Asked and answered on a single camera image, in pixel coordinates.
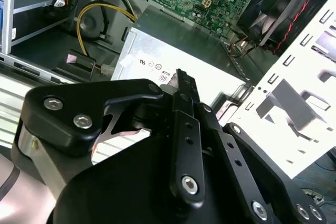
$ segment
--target bolt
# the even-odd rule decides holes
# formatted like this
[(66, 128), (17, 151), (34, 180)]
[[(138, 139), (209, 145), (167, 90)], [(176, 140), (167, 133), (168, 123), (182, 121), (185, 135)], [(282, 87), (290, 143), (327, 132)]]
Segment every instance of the bolt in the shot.
[(253, 201), (252, 203), (252, 208), (254, 213), (261, 219), (261, 220), (267, 220), (267, 212), (265, 210), (265, 208), (262, 206), (262, 204), (260, 204), (257, 201)]
[(211, 108), (208, 105), (203, 104), (203, 108), (205, 109), (206, 112), (211, 112)]
[(33, 147), (34, 149), (37, 149), (37, 147), (38, 147), (38, 142), (37, 142), (36, 139), (34, 139), (34, 140), (32, 141), (32, 147)]
[(182, 177), (182, 187), (189, 193), (189, 194), (196, 194), (198, 191), (198, 185), (196, 181), (189, 176)]
[(57, 98), (47, 98), (43, 104), (49, 110), (60, 110), (63, 108), (63, 103)]
[(322, 220), (322, 216), (321, 214), (316, 210), (315, 207), (313, 206), (309, 206), (310, 207), (310, 211), (313, 213), (313, 215), (318, 219), (318, 220)]
[(155, 93), (159, 92), (159, 88), (157, 86), (153, 85), (153, 84), (149, 84), (148, 87), (149, 87), (150, 90), (152, 90)]
[(301, 214), (306, 220), (309, 220), (309, 214), (307, 211), (299, 204), (297, 204), (296, 207), (298, 208), (299, 214)]
[(237, 132), (238, 134), (241, 133), (240, 128), (238, 128), (238, 127), (235, 126), (235, 125), (233, 125), (233, 130), (234, 130), (235, 132)]
[(92, 120), (87, 115), (76, 115), (73, 120), (75, 126), (81, 129), (88, 129), (92, 126)]

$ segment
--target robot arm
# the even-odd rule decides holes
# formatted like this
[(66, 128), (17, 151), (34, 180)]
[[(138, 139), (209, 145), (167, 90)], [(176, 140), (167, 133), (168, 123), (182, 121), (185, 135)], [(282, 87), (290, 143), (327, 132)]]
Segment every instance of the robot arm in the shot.
[[(192, 77), (177, 70), (169, 84), (123, 80), (27, 94), (14, 144), (57, 199), (55, 224), (327, 223), (243, 129), (221, 128)], [(97, 141), (139, 129), (151, 135), (92, 165)]]

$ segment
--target yellow wire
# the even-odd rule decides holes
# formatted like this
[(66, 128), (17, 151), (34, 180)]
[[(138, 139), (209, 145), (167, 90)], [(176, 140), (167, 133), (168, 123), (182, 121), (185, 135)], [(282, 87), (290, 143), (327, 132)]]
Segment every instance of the yellow wire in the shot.
[(104, 3), (94, 3), (94, 4), (90, 4), (90, 5), (87, 5), (86, 7), (84, 7), (79, 15), (78, 15), (78, 20), (77, 20), (77, 25), (76, 25), (76, 31), (77, 31), (77, 37), (78, 37), (78, 41), (79, 41), (79, 45), (83, 51), (83, 54), (84, 55), (88, 55), (86, 53), (86, 50), (85, 50), (85, 47), (84, 47), (84, 43), (83, 43), (83, 40), (82, 40), (82, 36), (80, 34), (80, 21), (81, 19), (83, 18), (83, 15), (91, 8), (94, 8), (96, 6), (105, 6), (105, 7), (108, 7), (108, 8), (111, 8), (111, 9), (114, 9), (114, 10), (117, 10), (119, 12), (121, 12), (123, 15), (125, 15), (127, 18), (129, 18), (130, 20), (132, 20), (133, 22), (135, 22), (137, 20), (136, 17), (134, 17), (132, 14), (130, 14), (129, 12), (127, 12), (126, 10), (122, 9), (122, 8), (119, 8), (117, 6), (114, 6), (114, 5), (110, 5), (110, 4), (104, 4)]

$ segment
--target red fan wire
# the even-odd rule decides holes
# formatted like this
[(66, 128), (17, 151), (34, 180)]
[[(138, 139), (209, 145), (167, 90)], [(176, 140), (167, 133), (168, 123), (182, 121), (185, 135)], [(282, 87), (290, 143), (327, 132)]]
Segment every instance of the red fan wire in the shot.
[(275, 54), (276, 53), (276, 51), (277, 50), (279, 50), (279, 48), (280, 48), (280, 46), (282, 45), (282, 43), (284, 43), (285, 42), (285, 40), (287, 39), (287, 37), (288, 37), (288, 35), (289, 35), (289, 33), (290, 33), (290, 31), (292, 30), (292, 27), (293, 27), (293, 24), (295, 23), (295, 21), (298, 19), (298, 17), (301, 15), (301, 13), (306, 9), (306, 7), (307, 7), (307, 4), (309, 3), (309, 1), (310, 0), (306, 0), (305, 1), (305, 3), (303, 4), (303, 6), (302, 6), (302, 8), (301, 8), (301, 10), (295, 15), (295, 17), (294, 17), (294, 19), (293, 19), (293, 21), (289, 24), (289, 27), (288, 27), (288, 30), (287, 30), (287, 32), (286, 32), (286, 34), (285, 34), (285, 36), (283, 37), (283, 39), (282, 39), (282, 41), (281, 42), (279, 42), (279, 44), (278, 44), (278, 46), (277, 46), (277, 48), (276, 49), (274, 49), (274, 51), (273, 51), (273, 54)]

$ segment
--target cooling fan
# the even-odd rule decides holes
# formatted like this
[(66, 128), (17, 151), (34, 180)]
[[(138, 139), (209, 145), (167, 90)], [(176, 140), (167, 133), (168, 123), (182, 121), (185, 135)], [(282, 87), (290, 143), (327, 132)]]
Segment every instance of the cooling fan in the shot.
[(326, 0), (251, 0), (237, 25), (258, 46), (281, 55)]

